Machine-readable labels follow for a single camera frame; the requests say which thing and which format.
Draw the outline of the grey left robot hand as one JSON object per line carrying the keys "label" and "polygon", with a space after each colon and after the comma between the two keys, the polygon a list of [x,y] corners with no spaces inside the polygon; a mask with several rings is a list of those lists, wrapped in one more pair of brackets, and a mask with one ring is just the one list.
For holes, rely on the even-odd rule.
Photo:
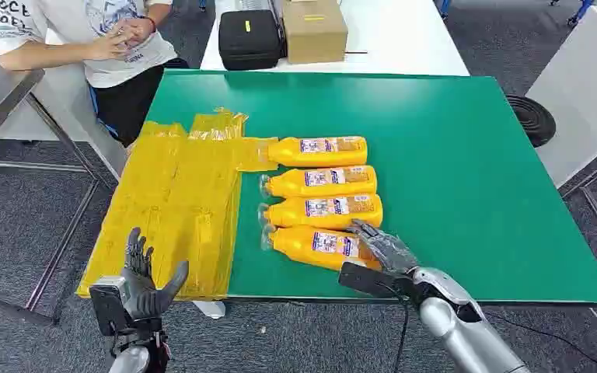
{"label": "grey left robot hand", "polygon": [[120,272],[130,291],[124,308],[133,320],[159,318],[170,307],[189,274],[189,263],[180,261],[170,281],[159,290],[152,279],[154,248],[145,249],[145,242],[141,229],[133,228],[127,238],[124,267]]}

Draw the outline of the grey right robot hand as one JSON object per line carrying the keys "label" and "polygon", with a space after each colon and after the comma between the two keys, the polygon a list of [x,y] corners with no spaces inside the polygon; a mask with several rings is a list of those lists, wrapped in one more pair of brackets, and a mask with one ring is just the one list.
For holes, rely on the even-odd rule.
{"label": "grey right robot hand", "polygon": [[398,236],[359,219],[353,219],[345,231],[360,238],[388,272],[408,274],[418,266],[417,257]]}

